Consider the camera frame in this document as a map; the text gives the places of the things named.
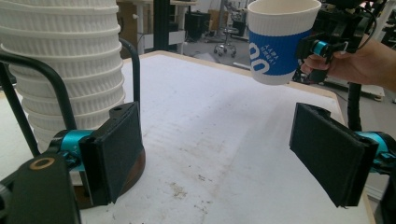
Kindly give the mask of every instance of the stack of paper cups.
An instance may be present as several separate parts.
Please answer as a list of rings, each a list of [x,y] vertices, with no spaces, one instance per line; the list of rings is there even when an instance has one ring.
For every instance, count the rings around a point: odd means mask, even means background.
[[[1,50],[51,66],[67,88],[78,129],[97,129],[123,104],[116,0],[0,0]],[[36,71],[11,65],[39,150],[64,130],[55,91]]]

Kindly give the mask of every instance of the table surface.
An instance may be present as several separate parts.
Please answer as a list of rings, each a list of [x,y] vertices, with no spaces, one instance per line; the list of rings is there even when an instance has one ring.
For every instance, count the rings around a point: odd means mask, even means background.
[[[131,63],[122,71],[131,102]],[[115,204],[81,211],[82,223],[374,223],[365,194],[358,207],[336,208],[290,150],[297,102],[344,122],[330,91],[265,86],[249,71],[163,51],[142,55],[145,172]],[[31,155],[4,96],[0,103],[4,178]]]

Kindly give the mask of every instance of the white paper cup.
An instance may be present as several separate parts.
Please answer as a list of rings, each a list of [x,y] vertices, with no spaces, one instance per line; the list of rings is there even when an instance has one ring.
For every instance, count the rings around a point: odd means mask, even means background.
[[[43,139],[38,138],[36,135],[35,135],[35,140],[37,141],[38,151],[40,151],[41,153],[47,151],[47,149],[50,146],[49,142],[46,142]]]
[[[116,7],[115,0],[7,0],[36,7]]]
[[[65,56],[65,55],[49,56],[49,55],[34,55],[28,53],[20,53],[6,49],[3,44],[0,45],[0,49],[8,53],[18,54],[23,57],[37,59],[44,63],[73,63],[73,62],[85,62],[90,60],[102,59],[104,57],[109,57],[111,55],[114,55],[115,53],[118,53],[120,55],[122,44],[119,43],[119,45],[116,48],[111,49],[109,51],[103,51],[100,53],[94,53],[90,55],[75,55],[75,56]]]
[[[99,15],[60,15],[0,7],[0,26],[34,32],[91,33],[118,26],[116,12]]]
[[[10,10],[18,10],[25,12],[34,12],[34,13],[48,13],[48,14],[58,14],[58,15],[103,15],[103,14],[112,14],[117,13],[119,7],[110,3],[113,6],[102,6],[102,7],[66,7],[66,6],[58,6],[58,7],[47,7],[47,6],[33,6],[32,4],[21,4],[15,3],[12,1],[0,0],[0,8],[6,8]]]
[[[77,128],[80,130],[90,130],[94,127],[102,125],[109,118],[108,111],[117,105],[123,104],[124,99],[125,96],[123,96],[114,105],[111,105],[108,108],[104,108],[102,110],[98,110],[88,114],[75,115]],[[32,125],[34,124],[35,126],[42,129],[55,132],[65,130],[64,119],[62,116],[43,115],[26,108],[24,108],[24,110],[28,114],[29,123]]]
[[[122,63],[112,71],[89,77],[64,78],[69,98],[93,95],[111,90],[123,82]],[[55,90],[45,77],[29,77],[12,73],[17,79],[17,90],[23,97],[55,98]]]
[[[297,44],[310,34],[321,3],[317,0],[259,0],[247,6],[250,71],[267,85],[291,81],[298,66]]]
[[[120,53],[115,51],[112,55],[93,59],[93,60],[76,60],[75,62],[43,62],[53,68],[61,78],[70,77],[89,77],[96,74],[108,73],[115,67],[120,66],[122,58]],[[21,67],[11,64],[9,66],[11,73],[24,74],[29,77],[43,77],[36,70],[27,67]]]
[[[74,115],[92,113],[114,105],[123,99],[124,90],[120,85],[93,95],[70,98],[70,104]],[[23,97],[22,107],[44,115],[62,115],[58,101],[55,98]]]
[[[19,55],[35,55],[34,58],[40,56],[87,56],[117,49],[120,46],[118,30],[112,31],[113,35],[68,35],[63,38],[50,35],[35,37],[34,34],[32,36],[22,36],[2,33],[2,49]]]

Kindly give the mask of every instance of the chair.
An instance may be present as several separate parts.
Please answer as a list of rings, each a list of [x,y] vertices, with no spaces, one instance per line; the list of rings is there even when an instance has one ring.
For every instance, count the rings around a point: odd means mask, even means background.
[[[231,57],[235,57],[236,54],[236,47],[231,44],[231,42],[228,40],[228,37],[230,35],[236,35],[239,33],[239,30],[233,27],[225,27],[222,28],[221,31],[225,34],[225,40],[223,43],[219,43],[215,46],[213,49],[214,53],[217,53],[220,57],[227,53],[228,50],[231,51]]]

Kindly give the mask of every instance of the finger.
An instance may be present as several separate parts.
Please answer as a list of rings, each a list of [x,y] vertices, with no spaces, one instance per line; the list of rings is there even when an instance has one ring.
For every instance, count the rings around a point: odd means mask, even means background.
[[[304,60],[304,63],[308,67],[311,67],[313,69],[326,70],[329,68],[329,64],[326,63],[326,60],[322,57],[317,58],[315,56],[312,56],[312,57],[309,56],[307,59]]]
[[[300,70],[304,73],[304,74],[311,74],[312,72],[312,68],[308,67],[308,65],[306,65],[305,63],[303,63],[300,67]]]
[[[337,51],[332,56],[334,58],[338,58],[338,59],[345,59],[345,58],[349,58],[350,56],[352,56],[352,54],[348,53],[348,52]]]
[[[316,54],[311,54],[311,55],[309,55],[307,59],[312,59],[312,60],[323,60],[323,61],[326,60],[325,58],[323,58],[323,57],[321,57],[321,56],[318,56],[318,55],[316,55]]]

